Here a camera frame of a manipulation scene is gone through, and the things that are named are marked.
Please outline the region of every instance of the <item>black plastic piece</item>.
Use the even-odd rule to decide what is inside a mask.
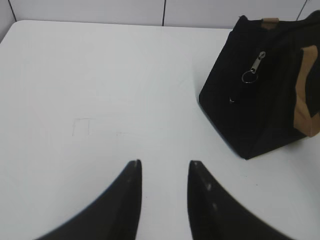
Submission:
[[[134,240],[141,201],[141,162],[130,161],[91,205],[38,240]]]
[[[187,198],[193,240],[291,239],[238,203],[201,161],[190,162]]]

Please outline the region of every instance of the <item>white table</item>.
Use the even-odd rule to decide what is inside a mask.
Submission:
[[[249,161],[198,94],[228,29],[19,21],[0,44],[0,239],[31,240],[142,160],[137,240],[191,240],[190,160],[256,216],[320,236],[320,135]]]

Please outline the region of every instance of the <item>black bag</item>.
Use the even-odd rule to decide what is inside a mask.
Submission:
[[[300,21],[239,18],[199,102],[241,157],[320,131],[319,50],[320,10]]]

